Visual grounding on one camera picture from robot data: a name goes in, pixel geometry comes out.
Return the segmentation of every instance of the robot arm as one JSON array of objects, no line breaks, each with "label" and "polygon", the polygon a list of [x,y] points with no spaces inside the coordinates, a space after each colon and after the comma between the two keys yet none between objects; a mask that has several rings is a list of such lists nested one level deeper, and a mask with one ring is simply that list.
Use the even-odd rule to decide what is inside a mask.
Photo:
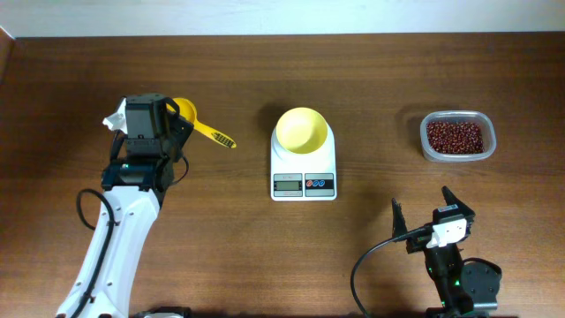
[{"label": "robot arm", "polygon": [[502,270],[479,258],[462,260],[457,243],[471,235],[475,212],[444,186],[441,191],[444,208],[433,211],[433,221],[408,231],[401,206],[392,200],[393,228],[389,238],[361,255],[350,276],[351,293],[365,317],[371,314],[363,307],[355,289],[355,274],[367,255],[392,243],[406,241],[408,254],[424,252],[426,269],[441,299],[442,308],[428,308],[426,318],[486,318],[496,310],[496,294],[501,286]]},{"label": "robot arm", "polygon": [[[167,105],[176,113],[168,112]],[[79,214],[83,192],[103,196],[99,196],[102,204],[79,276],[56,317],[129,316],[133,278],[145,238],[167,189],[175,184],[172,164],[183,158],[188,169],[181,149],[193,125],[178,112],[169,97],[135,95],[124,98],[117,113],[104,120],[111,130],[127,134],[114,139],[109,166],[102,173],[104,193],[79,193]],[[126,157],[118,158],[122,144]]]}]

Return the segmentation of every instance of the white wall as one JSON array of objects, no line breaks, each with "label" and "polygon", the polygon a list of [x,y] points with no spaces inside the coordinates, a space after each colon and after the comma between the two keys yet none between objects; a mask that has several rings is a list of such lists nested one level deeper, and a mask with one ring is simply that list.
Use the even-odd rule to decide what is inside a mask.
[{"label": "white wall", "polygon": [[565,31],[565,0],[0,0],[11,35]]}]

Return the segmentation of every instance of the yellow bowl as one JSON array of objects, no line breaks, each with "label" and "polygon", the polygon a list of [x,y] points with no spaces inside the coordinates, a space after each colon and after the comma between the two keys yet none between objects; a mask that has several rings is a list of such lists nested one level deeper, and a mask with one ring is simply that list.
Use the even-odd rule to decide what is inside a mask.
[{"label": "yellow bowl", "polygon": [[276,138],[281,146],[295,154],[318,150],[328,136],[326,119],[316,110],[300,107],[284,113],[276,124]]}]

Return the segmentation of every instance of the yellow measuring scoop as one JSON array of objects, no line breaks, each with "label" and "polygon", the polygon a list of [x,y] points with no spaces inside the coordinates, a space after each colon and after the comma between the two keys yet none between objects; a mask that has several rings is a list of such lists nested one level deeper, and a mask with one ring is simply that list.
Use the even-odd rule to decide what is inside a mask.
[{"label": "yellow measuring scoop", "polygon": [[[235,148],[236,142],[230,138],[227,134],[219,132],[208,125],[202,124],[196,118],[196,107],[194,104],[185,98],[173,98],[180,109],[180,116],[184,117],[186,120],[194,124],[194,130],[199,131],[209,139],[219,143],[226,148]],[[175,111],[170,105],[167,105],[167,109]]]}]

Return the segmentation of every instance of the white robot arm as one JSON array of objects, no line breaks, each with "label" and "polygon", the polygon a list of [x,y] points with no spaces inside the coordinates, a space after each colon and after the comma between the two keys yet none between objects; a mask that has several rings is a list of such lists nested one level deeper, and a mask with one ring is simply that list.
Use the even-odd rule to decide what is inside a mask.
[{"label": "white robot arm", "polygon": [[[177,113],[167,111],[167,104]],[[104,193],[96,195],[101,209],[94,235],[77,280],[57,310],[56,318],[127,318],[133,278],[143,244],[161,209],[164,195],[174,185],[172,164],[184,159],[182,146],[193,125],[183,120],[169,97],[135,95],[124,98],[117,113],[104,124],[116,130],[110,164],[102,173]],[[127,156],[118,158],[125,143]],[[141,317],[183,318],[184,309],[169,313],[142,313]]]}]

